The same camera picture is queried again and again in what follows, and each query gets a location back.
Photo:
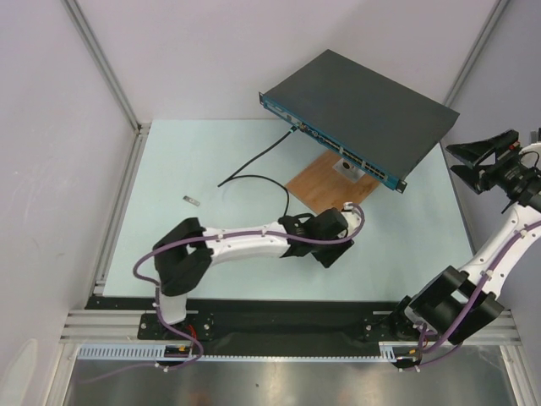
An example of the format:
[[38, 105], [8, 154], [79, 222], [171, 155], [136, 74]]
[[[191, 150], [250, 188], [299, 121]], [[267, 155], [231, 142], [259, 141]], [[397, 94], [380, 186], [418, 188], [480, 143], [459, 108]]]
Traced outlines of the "right aluminium frame post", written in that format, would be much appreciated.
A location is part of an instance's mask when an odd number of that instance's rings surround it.
[[452, 107], [456, 102], [462, 88], [467, 83], [470, 73], [472, 73], [476, 63], [481, 58], [484, 48], [488, 45], [489, 40], [497, 28], [500, 20], [504, 16], [505, 11], [511, 4], [511, 0], [497, 0], [495, 2], [470, 51], [468, 52], [466, 59], [453, 80], [451, 88], [445, 95], [443, 104], [446, 107]]

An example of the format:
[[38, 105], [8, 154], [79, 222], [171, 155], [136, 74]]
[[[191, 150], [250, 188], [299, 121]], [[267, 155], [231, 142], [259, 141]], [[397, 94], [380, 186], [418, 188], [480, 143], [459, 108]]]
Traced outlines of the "brown wooden board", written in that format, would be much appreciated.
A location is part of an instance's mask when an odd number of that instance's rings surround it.
[[332, 207], [341, 209], [345, 202], [360, 204], [380, 182], [367, 173], [357, 183], [350, 182], [333, 169], [341, 159], [326, 151], [293, 177], [287, 190], [316, 214]]

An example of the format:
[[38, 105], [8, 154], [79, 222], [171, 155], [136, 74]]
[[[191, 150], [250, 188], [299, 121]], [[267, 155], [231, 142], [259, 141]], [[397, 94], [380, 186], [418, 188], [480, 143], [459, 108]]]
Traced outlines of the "left aluminium frame post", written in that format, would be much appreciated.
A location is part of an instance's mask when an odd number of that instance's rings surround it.
[[107, 55], [105, 54], [90, 21], [76, 0], [62, 0], [61, 4], [77, 30], [79, 37], [84, 43], [86, 50], [95, 63], [113, 99], [117, 103], [124, 119], [136, 134], [147, 134], [150, 130], [149, 123], [141, 123], [123, 89], [121, 81], [114, 72]]

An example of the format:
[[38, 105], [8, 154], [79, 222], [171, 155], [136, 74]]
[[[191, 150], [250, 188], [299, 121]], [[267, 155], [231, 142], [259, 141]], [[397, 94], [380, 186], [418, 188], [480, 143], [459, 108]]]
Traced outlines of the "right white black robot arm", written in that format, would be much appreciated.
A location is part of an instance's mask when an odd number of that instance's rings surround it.
[[414, 297], [405, 297], [389, 316], [399, 340], [420, 337], [425, 327], [437, 344], [463, 343], [494, 321], [504, 307], [501, 290], [511, 270], [540, 238], [540, 144], [523, 147], [509, 129], [486, 140], [447, 146], [459, 162], [451, 171], [474, 193], [494, 187], [509, 202], [498, 231], [466, 264], [448, 266]]

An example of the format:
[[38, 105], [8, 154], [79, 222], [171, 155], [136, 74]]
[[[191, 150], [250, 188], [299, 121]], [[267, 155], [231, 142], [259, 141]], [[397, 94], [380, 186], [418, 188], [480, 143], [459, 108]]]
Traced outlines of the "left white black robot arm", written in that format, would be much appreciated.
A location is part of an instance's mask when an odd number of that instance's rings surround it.
[[312, 255], [328, 268], [353, 246], [363, 225], [362, 210], [350, 203], [317, 216], [285, 215], [255, 228], [205, 228], [196, 217], [185, 219], [153, 246], [161, 310], [156, 328], [168, 338], [183, 334], [188, 293], [213, 266], [255, 257]]

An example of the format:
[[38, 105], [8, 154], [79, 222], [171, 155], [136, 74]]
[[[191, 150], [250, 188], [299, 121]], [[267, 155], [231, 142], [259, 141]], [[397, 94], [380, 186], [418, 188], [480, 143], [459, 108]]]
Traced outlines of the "metal switch stand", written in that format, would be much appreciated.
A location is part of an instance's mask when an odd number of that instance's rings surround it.
[[342, 177], [346, 178], [352, 183], [357, 183], [363, 176], [364, 171], [358, 167], [353, 166], [350, 162], [341, 159], [334, 166], [333, 169], [339, 173]]

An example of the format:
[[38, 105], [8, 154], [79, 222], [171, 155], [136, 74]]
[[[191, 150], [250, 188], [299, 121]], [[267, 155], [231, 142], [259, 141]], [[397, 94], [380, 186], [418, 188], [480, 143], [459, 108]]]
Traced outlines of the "aluminium frame post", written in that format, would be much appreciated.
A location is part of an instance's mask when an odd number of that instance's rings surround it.
[[121, 81], [114, 72], [107, 55], [105, 54], [90, 21], [76, 0], [62, 0], [61, 4], [77, 30], [79, 37], [84, 43], [86, 50], [95, 63], [113, 99], [117, 103], [124, 119], [136, 134], [147, 134], [150, 130], [149, 123], [141, 123], [123, 89]]
[[484, 48], [488, 45], [489, 40], [497, 28], [500, 20], [504, 16], [505, 11], [511, 4], [511, 0], [497, 0], [495, 2], [470, 51], [468, 52], [466, 59], [453, 80], [451, 88], [445, 95], [443, 104], [446, 107], [452, 107], [456, 102], [462, 88], [467, 83], [470, 73], [472, 73], [476, 63], [481, 58]]

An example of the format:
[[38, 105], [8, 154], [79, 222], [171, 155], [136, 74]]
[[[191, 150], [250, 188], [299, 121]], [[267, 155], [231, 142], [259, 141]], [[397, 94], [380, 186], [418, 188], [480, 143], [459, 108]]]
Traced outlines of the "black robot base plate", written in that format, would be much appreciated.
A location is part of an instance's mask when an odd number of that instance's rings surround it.
[[87, 310], [143, 310], [137, 337], [143, 341], [199, 341], [206, 348], [256, 348], [270, 351], [293, 347], [318, 351], [336, 345], [352, 349], [369, 343], [410, 342], [427, 345], [428, 333], [399, 340], [389, 328], [398, 302], [189, 299], [185, 321], [164, 327], [150, 298], [92, 297]]

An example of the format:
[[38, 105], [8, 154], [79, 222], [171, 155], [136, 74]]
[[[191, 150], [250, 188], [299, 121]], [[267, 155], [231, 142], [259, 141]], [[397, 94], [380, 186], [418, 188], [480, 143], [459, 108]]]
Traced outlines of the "silver transceiver module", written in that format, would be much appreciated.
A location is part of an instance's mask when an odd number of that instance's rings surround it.
[[194, 206], [199, 206], [200, 205], [199, 201], [197, 201], [196, 199], [191, 198], [189, 196], [186, 196], [186, 195], [183, 197], [183, 200], [188, 202], [189, 204], [194, 205]]

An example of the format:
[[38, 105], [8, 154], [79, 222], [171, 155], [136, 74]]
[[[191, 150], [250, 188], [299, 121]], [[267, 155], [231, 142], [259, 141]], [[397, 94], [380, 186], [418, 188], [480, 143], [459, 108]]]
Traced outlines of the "aluminium frame rail front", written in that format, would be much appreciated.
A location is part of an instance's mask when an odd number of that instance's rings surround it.
[[[61, 343], [136, 343], [143, 310], [71, 310], [60, 335]], [[465, 345], [520, 346], [510, 311], [472, 335]]]

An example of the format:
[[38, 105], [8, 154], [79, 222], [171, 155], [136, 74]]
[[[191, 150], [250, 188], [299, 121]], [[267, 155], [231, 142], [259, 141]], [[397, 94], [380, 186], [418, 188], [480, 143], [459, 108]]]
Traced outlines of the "blue black network switch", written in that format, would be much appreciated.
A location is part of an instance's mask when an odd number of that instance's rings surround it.
[[399, 193], [459, 117], [332, 50], [259, 99], [264, 109]]

